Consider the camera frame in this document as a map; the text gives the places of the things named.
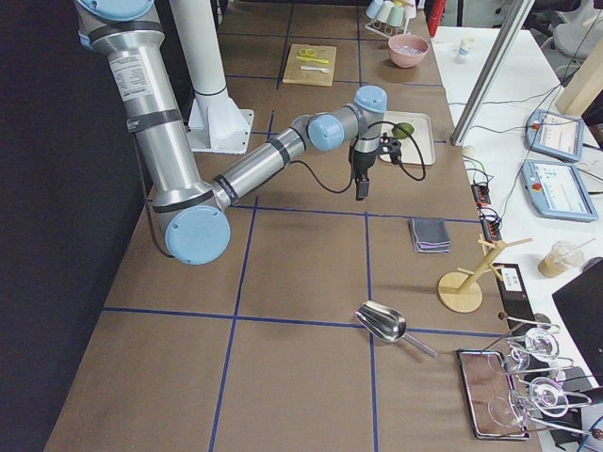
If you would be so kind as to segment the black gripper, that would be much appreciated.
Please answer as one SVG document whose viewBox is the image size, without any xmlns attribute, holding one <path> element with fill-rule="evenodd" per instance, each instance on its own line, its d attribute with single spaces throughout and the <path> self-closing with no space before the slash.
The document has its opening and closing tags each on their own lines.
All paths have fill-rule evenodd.
<svg viewBox="0 0 603 452">
<path fill-rule="evenodd" d="M 368 170 L 378 155 L 394 155 L 401 158 L 401 143 L 388 135 L 374 138 L 356 137 L 350 142 L 349 162 L 355 183 L 355 200 L 364 200 L 369 193 Z"/>
</svg>

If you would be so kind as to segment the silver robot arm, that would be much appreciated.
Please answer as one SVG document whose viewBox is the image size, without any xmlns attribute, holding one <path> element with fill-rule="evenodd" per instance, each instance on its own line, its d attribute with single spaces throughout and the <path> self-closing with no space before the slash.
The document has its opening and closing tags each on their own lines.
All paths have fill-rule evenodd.
<svg viewBox="0 0 603 452">
<path fill-rule="evenodd" d="M 82 44 L 103 55 L 127 114 L 126 125 L 155 184 L 153 210 L 168 253 L 203 265 L 227 248 L 225 210 L 288 167 L 309 149 L 328 152 L 350 144 L 354 174 L 370 168 L 380 148 L 386 92 L 359 88 L 351 103 L 333 112 L 303 115 L 211 181 L 204 181 L 194 153 L 244 148 L 249 114 L 228 93 L 213 11 L 206 1 L 173 1 L 171 13 L 201 121 L 186 126 L 160 52 L 163 27 L 151 1 L 79 1 Z"/>
</svg>

